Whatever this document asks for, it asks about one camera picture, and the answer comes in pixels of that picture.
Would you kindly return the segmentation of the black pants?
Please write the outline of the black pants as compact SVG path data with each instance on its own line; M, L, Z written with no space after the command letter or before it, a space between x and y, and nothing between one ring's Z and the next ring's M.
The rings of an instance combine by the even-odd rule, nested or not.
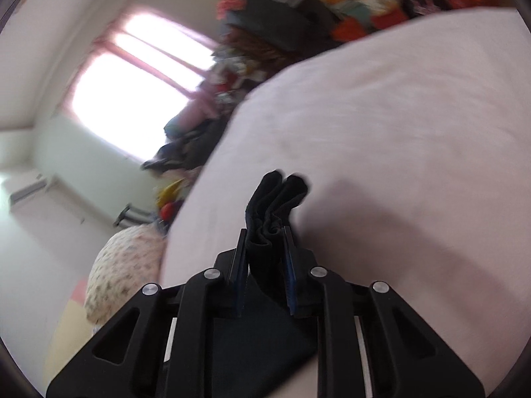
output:
M300 176L271 171L248 202L244 248L250 275L241 316L223 315L214 324L215 397L266 397L315 356L315 322L290 313L283 233L308 190Z

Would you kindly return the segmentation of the cream and pink headboard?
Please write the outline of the cream and pink headboard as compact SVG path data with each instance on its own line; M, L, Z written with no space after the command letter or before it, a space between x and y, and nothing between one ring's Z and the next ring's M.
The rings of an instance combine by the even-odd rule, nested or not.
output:
M86 320L84 308L86 284L86 279L77 283L52 335L43 369L45 388L92 337L93 325Z

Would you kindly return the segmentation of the rolled bear print quilt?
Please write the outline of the rolled bear print quilt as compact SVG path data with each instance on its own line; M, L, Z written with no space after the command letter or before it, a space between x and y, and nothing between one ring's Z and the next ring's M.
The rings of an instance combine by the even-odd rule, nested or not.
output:
M101 327L148 283L157 283L167 238L153 224L124 228L96 256L84 307L86 319Z

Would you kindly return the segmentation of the yellow plush toy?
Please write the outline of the yellow plush toy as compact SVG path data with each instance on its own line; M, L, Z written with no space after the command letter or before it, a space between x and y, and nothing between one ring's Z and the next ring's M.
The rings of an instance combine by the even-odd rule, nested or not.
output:
M185 179L180 179L167 185L158 192L157 207L162 209L168 203L173 203L180 196L181 190L185 186Z

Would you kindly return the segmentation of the chair with dark clothes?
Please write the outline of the chair with dark clothes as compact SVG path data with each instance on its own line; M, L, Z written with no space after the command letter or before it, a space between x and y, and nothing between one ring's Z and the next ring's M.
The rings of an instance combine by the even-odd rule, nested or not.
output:
M229 119L206 119L199 126L179 134L170 140L153 158L144 162L140 169L162 174L170 170L193 170L206 164L211 153L217 147L228 125Z

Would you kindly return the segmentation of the pink bed sheet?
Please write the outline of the pink bed sheet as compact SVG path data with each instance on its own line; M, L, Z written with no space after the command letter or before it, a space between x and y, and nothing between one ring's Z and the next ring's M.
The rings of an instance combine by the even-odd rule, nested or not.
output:
M161 282L233 248L269 171L310 185L301 245L387 282L497 390L530 338L530 32L447 12L305 60L238 107L169 233Z

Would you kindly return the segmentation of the white air conditioner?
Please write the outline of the white air conditioner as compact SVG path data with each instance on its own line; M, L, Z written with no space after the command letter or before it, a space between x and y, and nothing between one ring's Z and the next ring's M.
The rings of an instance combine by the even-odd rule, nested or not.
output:
M14 206L39 190L45 189L47 185L47 178L38 171L27 171L4 182L10 206Z

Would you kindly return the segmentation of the pink curtains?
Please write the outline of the pink curtains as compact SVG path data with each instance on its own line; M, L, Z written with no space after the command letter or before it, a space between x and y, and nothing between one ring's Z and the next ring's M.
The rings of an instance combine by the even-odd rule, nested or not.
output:
M164 125L198 96L216 41L161 12L125 8L69 80L60 108L137 163L165 141Z

